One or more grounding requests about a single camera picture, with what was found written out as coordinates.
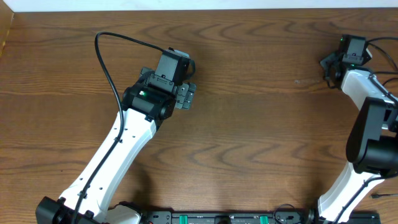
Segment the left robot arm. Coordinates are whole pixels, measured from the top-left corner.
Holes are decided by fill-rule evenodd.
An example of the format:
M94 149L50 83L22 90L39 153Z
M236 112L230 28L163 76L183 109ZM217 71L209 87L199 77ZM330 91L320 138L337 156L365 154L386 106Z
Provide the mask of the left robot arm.
M122 110L111 131L78 178L57 200L44 197L37 223L139 223L130 205L110 208L111 199L141 149L173 110L190 108L196 86L188 82L194 61L167 49L156 70L144 67L138 81L123 94Z

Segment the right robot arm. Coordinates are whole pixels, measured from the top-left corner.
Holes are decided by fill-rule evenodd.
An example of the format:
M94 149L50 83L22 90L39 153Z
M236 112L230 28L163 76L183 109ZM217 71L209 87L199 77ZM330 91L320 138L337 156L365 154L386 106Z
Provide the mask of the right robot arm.
M375 186L397 177L397 97L365 64L373 40L344 34L338 50L320 61L328 88L341 90L359 109L346 142L347 162L317 200L307 223L372 223L375 215L353 210Z

